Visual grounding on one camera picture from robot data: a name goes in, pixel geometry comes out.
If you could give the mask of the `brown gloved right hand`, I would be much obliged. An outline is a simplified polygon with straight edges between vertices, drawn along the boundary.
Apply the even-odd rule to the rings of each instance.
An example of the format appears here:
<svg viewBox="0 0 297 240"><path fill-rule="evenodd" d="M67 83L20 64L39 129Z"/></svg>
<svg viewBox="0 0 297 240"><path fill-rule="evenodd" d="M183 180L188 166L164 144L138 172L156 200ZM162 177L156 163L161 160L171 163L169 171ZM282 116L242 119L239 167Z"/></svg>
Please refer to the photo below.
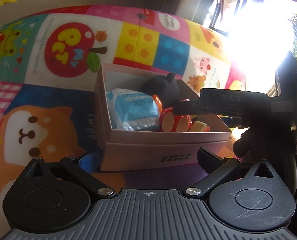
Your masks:
<svg viewBox="0 0 297 240"><path fill-rule="evenodd" d="M282 155L297 155L297 129L284 126L250 127L234 142L233 151L239 158L250 154L274 160Z"/></svg>

